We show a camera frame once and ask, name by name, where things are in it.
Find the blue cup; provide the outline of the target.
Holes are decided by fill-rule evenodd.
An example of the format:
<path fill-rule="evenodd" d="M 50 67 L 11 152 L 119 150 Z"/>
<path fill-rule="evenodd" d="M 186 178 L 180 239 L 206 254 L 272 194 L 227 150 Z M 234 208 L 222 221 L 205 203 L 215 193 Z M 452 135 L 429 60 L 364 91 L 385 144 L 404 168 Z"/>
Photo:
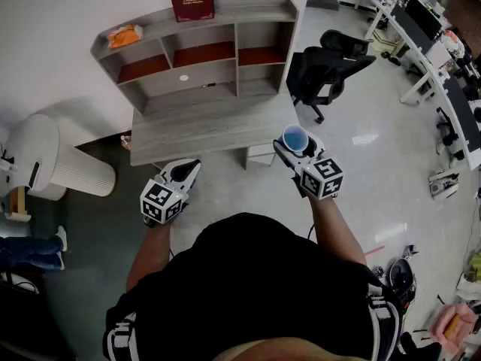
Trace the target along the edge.
<path fill-rule="evenodd" d="M 299 125 L 288 125 L 281 136 L 283 145 L 292 152 L 302 152 L 309 144 L 307 132 Z"/>

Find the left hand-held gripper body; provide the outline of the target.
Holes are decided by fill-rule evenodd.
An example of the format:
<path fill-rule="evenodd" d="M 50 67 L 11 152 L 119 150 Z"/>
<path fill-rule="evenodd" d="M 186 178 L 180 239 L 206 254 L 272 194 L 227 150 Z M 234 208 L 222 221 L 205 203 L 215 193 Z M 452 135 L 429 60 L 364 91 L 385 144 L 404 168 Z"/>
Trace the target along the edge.
<path fill-rule="evenodd" d="M 188 205 L 189 191 L 194 184 L 187 178 L 182 182 L 166 180 L 160 174 L 149 179 L 140 195 L 140 210 L 144 224 L 154 227 L 171 222 Z"/>

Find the white grey floor device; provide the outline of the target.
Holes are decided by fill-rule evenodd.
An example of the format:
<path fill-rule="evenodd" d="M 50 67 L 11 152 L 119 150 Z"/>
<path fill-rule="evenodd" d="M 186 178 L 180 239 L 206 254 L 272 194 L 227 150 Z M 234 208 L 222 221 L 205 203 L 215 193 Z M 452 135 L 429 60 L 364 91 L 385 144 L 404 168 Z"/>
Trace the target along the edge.
<path fill-rule="evenodd" d="M 458 191 L 459 171 L 448 169 L 428 178 L 429 190 L 433 200 L 445 200 Z"/>

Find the grey wooden desk with hutch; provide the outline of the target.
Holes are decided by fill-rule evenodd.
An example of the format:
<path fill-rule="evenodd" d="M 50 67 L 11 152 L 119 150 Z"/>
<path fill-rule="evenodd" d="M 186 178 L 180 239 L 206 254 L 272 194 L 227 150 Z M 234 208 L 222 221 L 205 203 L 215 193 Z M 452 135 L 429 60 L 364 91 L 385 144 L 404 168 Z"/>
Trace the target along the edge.
<path fill-rule="evenodd" d="M 214 7 L 210 20 L 178 23 L 170 8 L 137 17 L 141 40 L 108 49 L 101 32 L 91 54 L 139 114 L 155 99 L 209 83 L 233 97 L 284 90 L 298 22 L 294 2 L 215 0 Z"/>

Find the white rounded machine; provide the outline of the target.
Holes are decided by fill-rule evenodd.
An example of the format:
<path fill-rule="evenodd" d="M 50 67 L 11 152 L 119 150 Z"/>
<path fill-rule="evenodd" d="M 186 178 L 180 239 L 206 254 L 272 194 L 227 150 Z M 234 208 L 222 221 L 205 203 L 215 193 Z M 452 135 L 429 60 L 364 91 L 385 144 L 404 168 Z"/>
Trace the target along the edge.
<path fill-rule="evenodd" d="M 56 169 L 71 146 L 62 142 L 57 123 L 43 114 L 27 117 L 9 134 L 5 154 L 0 154 L 0 197 L 17 187 L 33 196 L 59 200 L 67 186 Z"/>

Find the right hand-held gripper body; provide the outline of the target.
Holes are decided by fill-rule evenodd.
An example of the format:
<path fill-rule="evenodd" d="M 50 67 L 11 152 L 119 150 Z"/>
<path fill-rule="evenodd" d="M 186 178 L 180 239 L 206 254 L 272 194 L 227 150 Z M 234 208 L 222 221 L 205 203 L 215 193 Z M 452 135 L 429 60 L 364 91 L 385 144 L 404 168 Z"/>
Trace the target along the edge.
<path fill-rule="evenodd" d="M 336 197 L 344 179 L 337 160 L 321 151 L 314 157 L 305 157 L 295 165 L 293 178 L 302 197 L 318 200 Z"/>

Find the person's left forearm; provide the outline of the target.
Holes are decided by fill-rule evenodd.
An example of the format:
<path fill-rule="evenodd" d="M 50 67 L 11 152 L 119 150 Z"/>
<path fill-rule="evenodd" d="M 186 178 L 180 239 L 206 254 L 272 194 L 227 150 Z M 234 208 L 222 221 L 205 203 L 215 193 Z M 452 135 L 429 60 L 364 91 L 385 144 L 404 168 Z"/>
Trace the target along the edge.
<path fill-rule="evenodd" d="M 132 263 L 126 281 L 126 291 L 132 290 L 147 275 L 160 272 L 171 256 L 172 222 L 147 227 L 144 239 Z"/>

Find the person's black shirt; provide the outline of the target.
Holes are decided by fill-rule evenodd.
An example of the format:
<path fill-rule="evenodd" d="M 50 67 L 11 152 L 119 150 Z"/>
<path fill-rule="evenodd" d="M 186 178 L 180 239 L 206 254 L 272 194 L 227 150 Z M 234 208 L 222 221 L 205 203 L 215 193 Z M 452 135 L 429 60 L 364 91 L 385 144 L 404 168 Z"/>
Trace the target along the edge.
<path fill-rule="evenodd" d="M 103 352 L 110 361 L 214 361 L 238 345 L 290 337 L 388 361 L 401 324 L 395 294 L 368 267 L 241 213 L 210 224 L 120 297 L 107 312 Z"/>

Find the person's right forearm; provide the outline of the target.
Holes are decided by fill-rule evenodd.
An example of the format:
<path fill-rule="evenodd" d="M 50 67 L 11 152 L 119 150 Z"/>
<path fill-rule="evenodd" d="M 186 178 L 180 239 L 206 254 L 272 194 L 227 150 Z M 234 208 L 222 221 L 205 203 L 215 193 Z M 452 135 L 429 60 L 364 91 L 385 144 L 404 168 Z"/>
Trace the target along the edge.
<path fill-rule="evenodd" d="M 365 254 L 332 197 L 308 197 L 317 244 L 339 259 L 367 265 Z"/>

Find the black round floor device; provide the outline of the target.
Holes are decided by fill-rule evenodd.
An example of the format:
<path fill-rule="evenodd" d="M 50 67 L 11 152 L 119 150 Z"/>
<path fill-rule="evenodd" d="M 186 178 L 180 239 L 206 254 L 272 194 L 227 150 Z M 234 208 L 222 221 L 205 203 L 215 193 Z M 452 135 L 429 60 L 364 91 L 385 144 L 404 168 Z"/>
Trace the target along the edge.
<path fill-rule="evenodd" d="M 396 259 L 388 270 L 389 286 L 399 299 L 405 299 L 408 293 L 416 289 L 414 273 L 407 259 Z"/>

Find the pink cushion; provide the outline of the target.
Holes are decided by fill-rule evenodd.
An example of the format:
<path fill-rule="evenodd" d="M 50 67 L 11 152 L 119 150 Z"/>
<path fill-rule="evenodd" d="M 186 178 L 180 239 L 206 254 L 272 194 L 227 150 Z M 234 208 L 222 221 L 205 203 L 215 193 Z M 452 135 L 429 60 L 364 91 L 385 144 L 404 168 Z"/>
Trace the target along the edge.
<path fill-rule="evenodd" d="M 477 320 L 478 315 L 466 303 L 444 305 L 429 334 L 445 353 L 456 355 Z"/>

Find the orange plastic packet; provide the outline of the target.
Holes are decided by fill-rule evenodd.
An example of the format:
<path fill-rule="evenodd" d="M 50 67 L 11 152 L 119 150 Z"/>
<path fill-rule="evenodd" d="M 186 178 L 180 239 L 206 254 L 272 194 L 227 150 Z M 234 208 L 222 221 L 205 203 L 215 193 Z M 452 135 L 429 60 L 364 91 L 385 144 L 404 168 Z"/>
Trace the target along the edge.
<path fill-rule="evenodd" d="M 143 36 L 144 29 L 141 26 L 128 24 L 108 33 L 107 48 L 125 47 L 141 40 Z"/>

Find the yellow green foam block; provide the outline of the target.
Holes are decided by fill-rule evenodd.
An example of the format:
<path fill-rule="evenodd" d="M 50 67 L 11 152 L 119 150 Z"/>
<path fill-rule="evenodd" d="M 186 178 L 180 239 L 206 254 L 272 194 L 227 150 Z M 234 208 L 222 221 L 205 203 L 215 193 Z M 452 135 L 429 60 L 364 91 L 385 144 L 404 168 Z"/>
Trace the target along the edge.
<path fill-rule="evenodd" d="M 474 253 L 468 262 L 467 278 L 471 282 L 481 282 L 481 250 Z"/>

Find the black office chair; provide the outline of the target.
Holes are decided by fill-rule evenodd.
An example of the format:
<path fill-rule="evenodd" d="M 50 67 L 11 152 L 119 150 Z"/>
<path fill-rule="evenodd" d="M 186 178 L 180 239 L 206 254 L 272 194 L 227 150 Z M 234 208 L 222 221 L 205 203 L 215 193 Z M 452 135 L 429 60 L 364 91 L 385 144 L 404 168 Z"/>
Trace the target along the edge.
<path fill-rule="evenodd" d="M 330 105 L 342 94 L 345 80 L 377 58 L 368 55 L 368 41 L 333 29 L 324 32 L 319 43 L 293 54 L 286 85 L 293 104 L 312 108 L 321 124 L 325 118 L 319 107 Z"/>

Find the white drawer cabinet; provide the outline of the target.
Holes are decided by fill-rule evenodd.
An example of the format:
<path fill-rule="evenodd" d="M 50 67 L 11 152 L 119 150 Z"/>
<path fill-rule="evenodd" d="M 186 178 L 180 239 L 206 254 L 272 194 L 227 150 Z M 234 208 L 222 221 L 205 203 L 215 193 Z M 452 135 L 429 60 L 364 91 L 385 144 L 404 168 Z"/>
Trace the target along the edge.
<path fill-rule="evenodd" d="M 270 166 L 275 156 L 273 144 L 260 144 L 247 148 L 247 164 L 258 163 Z"/>

